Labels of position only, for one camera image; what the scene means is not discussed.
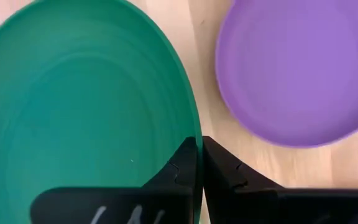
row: purple plate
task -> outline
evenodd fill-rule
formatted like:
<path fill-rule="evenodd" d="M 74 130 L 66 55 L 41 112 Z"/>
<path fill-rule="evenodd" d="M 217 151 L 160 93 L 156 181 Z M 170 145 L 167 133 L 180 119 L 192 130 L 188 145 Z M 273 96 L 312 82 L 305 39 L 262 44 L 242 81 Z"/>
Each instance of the purple plate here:
<path fill-rule="evenodd" d="M 221 94 L 254 134 L 319 146 L 358 130 L 358 0 L 237 0 L 216 50 Z"/>

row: white marking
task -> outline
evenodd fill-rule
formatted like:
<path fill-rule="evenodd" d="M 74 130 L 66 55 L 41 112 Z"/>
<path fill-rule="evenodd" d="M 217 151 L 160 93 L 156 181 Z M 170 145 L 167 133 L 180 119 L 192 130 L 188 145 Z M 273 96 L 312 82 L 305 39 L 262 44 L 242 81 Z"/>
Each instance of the white marking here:
<path fill-rule="evenodd" d="M 164 210 L 160 210 L 155 218 L 154 224 L 159 224 L 161 221 L 162 216 L 165 214 Z"/>
<path fill-rule="evenodd" d="M 103 214 L 104 211 L 106 211 L 106 206 L 102 206 L 100 208 L 98 208 L 98 211 L 96 212 L 95 216 L 92 219 L 91 224 L 97 224 L 97 222 L 100 219 L 100 216 Z"/>
<path fill-rule="evenodd" d="M 141 205 L 136 206 L 127 224 L 140 224 L 140 216 L 142 215 L 142 210 L 143 208 Z"/>

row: wooden table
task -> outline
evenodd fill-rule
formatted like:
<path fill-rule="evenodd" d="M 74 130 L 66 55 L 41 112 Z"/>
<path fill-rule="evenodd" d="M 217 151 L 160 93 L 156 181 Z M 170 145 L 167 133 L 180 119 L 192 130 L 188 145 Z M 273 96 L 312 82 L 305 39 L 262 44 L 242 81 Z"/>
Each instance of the wooden table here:
<path fill-rule="evenodd" d="M 0 0 L 0 24 L 28 2 Z M 204 135 L 286 187 L 358 188 L 358 133 L 328 146 L 296 150 L 254 137 L 232 117 L 214 74 L 216 37 L 230 0 L 131 2 L 159 25 L 178 52 L 193 87 Z M 203 220 L 207 220 L 205 210 Z"/>

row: wood grain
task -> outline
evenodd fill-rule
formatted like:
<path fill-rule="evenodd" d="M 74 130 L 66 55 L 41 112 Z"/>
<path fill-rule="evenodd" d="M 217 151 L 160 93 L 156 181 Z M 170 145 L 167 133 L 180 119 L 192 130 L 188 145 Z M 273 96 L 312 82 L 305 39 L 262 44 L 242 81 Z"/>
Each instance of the wood grain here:
<path fill-rule="evenodd" d="M 0 0 L 0 24 L 28 2 Z M 358 188 L 358 132 L 316 149 L 289 149 L 251 135 L 232 117 L 214 75 L 216 37 L 230 0 L 131 2 L 157 23 L 178 52 L 193 87 L 204 135 L 286 187 Z"/>

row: plate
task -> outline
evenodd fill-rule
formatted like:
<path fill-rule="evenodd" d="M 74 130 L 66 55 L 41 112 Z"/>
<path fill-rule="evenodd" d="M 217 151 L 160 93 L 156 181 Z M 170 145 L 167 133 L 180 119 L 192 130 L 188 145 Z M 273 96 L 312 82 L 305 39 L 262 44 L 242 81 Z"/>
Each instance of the plate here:
<path fill-rule="evenodd" d="M 178 55 L 129 2 L 36 1 L 0 27 L 0 224 L 54 187 L 140 187 L 200 130 Z"/>
<path fill-rule="evenodd" d="M 231 113 L 274 144 L 311 147 L 358 130 L 358 0 L 235 1 L 216 49 Z"/>

